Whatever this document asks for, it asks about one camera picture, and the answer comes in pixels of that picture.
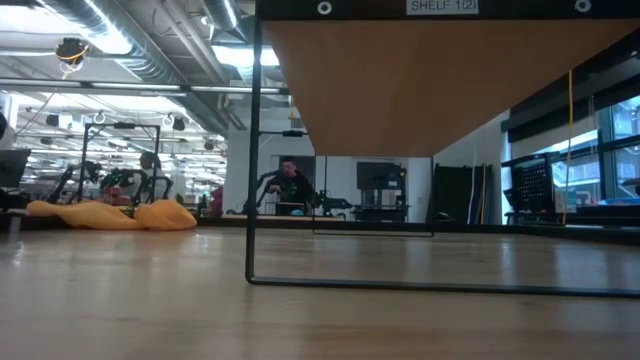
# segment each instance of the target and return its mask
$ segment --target wooden floor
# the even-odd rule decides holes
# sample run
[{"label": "wooden floor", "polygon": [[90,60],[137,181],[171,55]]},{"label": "wooden floor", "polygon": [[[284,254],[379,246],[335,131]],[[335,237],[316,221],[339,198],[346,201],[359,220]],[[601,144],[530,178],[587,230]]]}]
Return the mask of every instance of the wooden floor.
[{"label": "wooden floor", "polygon": [[[640,301],[250,286],[242,229],[21,240],[0,237],[2,360],[640,354]],[[636,248],[535,237],[259,230],[257,251],[269,276],[640,289]]]}]

